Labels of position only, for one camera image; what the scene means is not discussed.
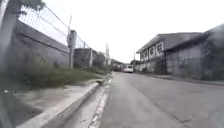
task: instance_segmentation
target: asphalt road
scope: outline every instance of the asphalt road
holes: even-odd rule
[[[224,87],[113,73],[101,128],[224,128]]]

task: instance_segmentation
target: white car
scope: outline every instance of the white car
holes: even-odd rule
[[[126,65],[124,68],[124,72],[133,73],[134,69],[132,65]]]

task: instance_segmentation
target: white sky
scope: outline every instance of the white sky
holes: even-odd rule
[[[92,48],[129,63],[158,33],[203,32],[224,21],[222,0],[45,0]]]

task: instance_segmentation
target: road marking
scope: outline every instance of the road marking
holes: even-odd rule
[[[108,98],[108,93],[107,90],[109,89],[109,85],[111,83],[112,79],[108,80],[108,85],[105,87],[104,94],[102,95],[102,99],[99,103],[99,106],[97,107],[97,110],[95,114],[93,115],[93,119],[89,125],[89,128],[99,128],[100,127],[100,118],[102,116],[102,113],[104,111],[107,98]]]

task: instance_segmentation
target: grass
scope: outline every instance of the grass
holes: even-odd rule
[[[63,87],[80,81],[98,78],[86,69],[35,68],[10,75],[13,80],[28,86],[29,89]]]
[[[96,67],[87,68],[86,70],[88,72],[96,73],[96,74],[99,74],[99,75],[106,75],[108,73],[107,71],[99,69],[99,68],[96,68]]]

